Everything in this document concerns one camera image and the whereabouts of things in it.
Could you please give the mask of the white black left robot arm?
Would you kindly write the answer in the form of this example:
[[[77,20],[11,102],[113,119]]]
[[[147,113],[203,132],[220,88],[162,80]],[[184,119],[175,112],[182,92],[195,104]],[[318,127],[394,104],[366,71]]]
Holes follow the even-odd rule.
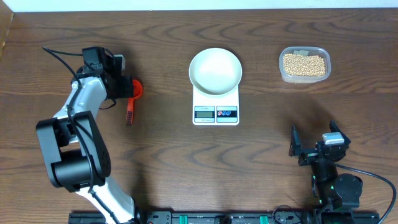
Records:
[[[104,47],[88,47],[83,65],[72,70],[71,93],[50,119],[36,125],[47,175],[56,188],[63,187],[89,200],[106,223],[147,223],[147,215],[111,177],[109,152],[96,124],[106,100],[129,100],[127,124],[132,123],[133,102],[143,87],[125,69],[123,55]]]

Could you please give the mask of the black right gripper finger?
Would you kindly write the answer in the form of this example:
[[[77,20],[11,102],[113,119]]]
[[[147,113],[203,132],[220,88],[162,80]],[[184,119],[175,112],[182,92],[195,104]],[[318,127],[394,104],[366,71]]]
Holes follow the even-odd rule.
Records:
[[[340,133],[341,137],[344,140],[345,145],[350,145],[351,140],[344,134],[344,132],[338,127],[337,123],[335,120],[331,120],[329,123],[329,129],[332,133]]]
[[[290,147],[289,147],[289,156],[298,156],[302,153],[302,144],[299,138],[298,131],[294,125],[291,127],[291,140],[290,140]]]

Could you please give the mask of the clear plastic bean container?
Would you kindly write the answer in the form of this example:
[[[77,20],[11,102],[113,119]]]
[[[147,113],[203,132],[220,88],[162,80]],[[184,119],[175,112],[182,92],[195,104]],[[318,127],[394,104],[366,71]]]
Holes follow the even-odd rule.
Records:
[[[304,55],[304,56],[320,56],[325,63],[325,71],[326,74],[320,77],[303,77],[303,76],[293,76],[289,75],[283,66],[282,57],[285,54],[295,54],[295,55]],[[279,70],[283,81],[287,83],[316,83],[323,80],[326,80],[331,73],[331,59],[329,53],[322,48],[319,47],[287,47],[284,49],[279,56]]]

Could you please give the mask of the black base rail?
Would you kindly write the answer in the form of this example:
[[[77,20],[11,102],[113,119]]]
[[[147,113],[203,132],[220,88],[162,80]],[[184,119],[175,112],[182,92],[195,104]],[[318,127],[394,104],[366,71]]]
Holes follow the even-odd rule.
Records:
[[[379,215],[364,213],[331,213],[314,217],[309,212],[277,210],[269,213],[172,213],[167,211],[148,212],[147,224],[298,224],[298,223],[378,223]]]

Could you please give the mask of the white round bowl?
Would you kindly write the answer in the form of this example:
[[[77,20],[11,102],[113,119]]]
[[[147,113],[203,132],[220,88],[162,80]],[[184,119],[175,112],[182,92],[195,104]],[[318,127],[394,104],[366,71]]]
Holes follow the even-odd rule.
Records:
[[[188,69],[194,88],[206,95],[225,95],[235,89],[243,67],[234,53],[222,48],[205,49],[196,54]]]

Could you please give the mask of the red measuring scoop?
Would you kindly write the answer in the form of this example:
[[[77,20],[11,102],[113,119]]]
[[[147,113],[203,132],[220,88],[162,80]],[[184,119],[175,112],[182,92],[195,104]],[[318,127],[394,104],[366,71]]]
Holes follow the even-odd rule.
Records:
[[[134,87],[133,97],[128,98],[127,102],[127,115],[126,115],[126,125],[131,126],[134,120],[134,102],[141,98],[144,89],[142,83],[139,80],[132,81]]]

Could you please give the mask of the white digital kitchen scale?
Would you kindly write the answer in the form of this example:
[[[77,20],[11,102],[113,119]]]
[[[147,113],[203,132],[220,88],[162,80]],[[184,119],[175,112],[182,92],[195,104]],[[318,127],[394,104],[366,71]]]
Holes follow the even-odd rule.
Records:
[[[225,95],[206,95],[193,88],[192,123],[197,126],[237,126],[239,88]]]

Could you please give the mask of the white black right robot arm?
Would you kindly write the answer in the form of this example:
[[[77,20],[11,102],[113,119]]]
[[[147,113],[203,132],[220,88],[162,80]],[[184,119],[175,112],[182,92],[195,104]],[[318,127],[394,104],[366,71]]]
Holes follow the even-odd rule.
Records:
[[[334,121],[330,132],[313,148],[303,148],[295,126],[291,127],[290,157],[298,158],[299,166],[310,166],[313,193],[320,206],[302,215],[303,223],[355,223],[355,208],[363,191],[363,181],[352,174],[339,174],[337,162],[345,157],[351,141]]]

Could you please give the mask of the yellow soybeans in container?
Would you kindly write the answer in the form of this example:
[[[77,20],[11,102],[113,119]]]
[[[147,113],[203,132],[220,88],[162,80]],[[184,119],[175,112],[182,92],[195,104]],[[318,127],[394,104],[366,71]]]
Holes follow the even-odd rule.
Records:
[[[282,59],[284,70],[289,75],[320,77],[326,74],[324,60],[318,55],[285,54]]]

